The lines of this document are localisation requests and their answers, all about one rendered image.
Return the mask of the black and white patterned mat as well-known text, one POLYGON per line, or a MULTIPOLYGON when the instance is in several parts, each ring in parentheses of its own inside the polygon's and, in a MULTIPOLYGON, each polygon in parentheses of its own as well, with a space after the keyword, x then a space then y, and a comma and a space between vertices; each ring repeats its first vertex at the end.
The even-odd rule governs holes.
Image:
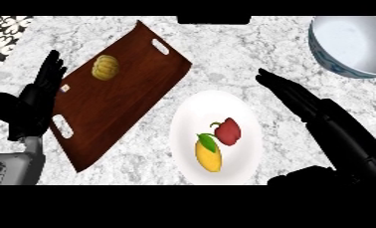
POLYGON ((0 61, 10 55, 31 22, 31 16, 0 16, 0 61))

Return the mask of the black appliance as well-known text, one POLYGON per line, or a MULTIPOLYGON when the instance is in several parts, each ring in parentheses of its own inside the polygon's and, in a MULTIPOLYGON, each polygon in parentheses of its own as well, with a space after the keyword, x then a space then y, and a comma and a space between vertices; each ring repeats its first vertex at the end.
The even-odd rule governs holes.
POLYGON ((246 25, 251 16, 245 17, 197 17, 177 16, 180 24, 246 25))

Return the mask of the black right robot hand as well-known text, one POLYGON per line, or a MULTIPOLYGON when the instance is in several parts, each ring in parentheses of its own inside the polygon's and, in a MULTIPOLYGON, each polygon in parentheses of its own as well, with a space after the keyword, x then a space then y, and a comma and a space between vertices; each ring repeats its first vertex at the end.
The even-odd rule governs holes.
POLYGON ((256 81, 299 116, 333 168, 317 165, 268 179, 268 186, 376 186, 376 138, 332 99, 258 69, 256 81))

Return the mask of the yellow-green small pumpkin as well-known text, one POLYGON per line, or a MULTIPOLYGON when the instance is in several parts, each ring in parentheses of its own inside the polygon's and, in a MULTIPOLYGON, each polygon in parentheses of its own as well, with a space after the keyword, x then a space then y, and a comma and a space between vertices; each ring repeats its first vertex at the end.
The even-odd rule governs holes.
POLYGON ((102 81, 110 80, 119 72, 119 62, 115 57, 102 55, 91 69, 91 75, 102 81))

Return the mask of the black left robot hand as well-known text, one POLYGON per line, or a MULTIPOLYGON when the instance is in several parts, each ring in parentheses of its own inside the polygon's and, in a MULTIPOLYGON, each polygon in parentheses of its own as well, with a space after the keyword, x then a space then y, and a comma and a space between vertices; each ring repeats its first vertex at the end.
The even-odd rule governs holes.
POLYGON ((25 86, 18 97, 0 93, 0 120, 9 124, 10 141, 28 136, 41 136, 47 131, 56 93, 68 70, 59 56, 60 53, 51 50, 35 81, 25 86))

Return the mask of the white and blue bowl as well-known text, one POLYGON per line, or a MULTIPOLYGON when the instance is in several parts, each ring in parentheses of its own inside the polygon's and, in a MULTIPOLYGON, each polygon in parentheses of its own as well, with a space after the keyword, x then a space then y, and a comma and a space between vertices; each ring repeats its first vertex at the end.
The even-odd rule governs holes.
POLYGON ((308 47, 327 71, 346 78, 376 79, 376 16, 314 16, 308 47))

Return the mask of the red bell pepper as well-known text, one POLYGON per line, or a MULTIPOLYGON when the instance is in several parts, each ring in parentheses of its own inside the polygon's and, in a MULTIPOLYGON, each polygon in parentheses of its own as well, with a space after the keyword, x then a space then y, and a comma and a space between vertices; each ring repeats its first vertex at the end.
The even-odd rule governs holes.
POLYGON ((240 128, 234 120, 228 117, 224 122, 212 122, 209 125, 215 125, 214 135, 218 141, 231 146, 240 139, 240 128))

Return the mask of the brown wooden cutting board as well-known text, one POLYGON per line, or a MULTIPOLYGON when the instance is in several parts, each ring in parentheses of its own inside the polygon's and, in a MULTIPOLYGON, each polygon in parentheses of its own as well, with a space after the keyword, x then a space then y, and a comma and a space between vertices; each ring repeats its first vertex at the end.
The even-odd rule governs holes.
POLYGON ((138 119, 186 76, 190 61, 153 42, 162 38, 138 23, 133 31, 102 51, 119 61, 119 73, 106 81, 91 75, 87 62, 63 79, 53 113, 72 129, 72 136, 53 134, 78 171, 103 156, 138 119))

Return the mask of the white round plate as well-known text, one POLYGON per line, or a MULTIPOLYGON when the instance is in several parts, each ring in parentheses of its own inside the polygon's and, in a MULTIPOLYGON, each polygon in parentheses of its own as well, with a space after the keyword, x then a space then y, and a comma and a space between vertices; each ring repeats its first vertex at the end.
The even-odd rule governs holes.
POLYGON ((243 184, 255 172, 261 153, 261 130, 246 103, 223 91, 202 91, 180 105, 171 124, 169 144, 178 169, 192 184, 243 184), (220 142, 214 130, 231 119, 239 126, 233 145, 220 142), (220 170, 208 171, 196 151, 220 153, 220 170))

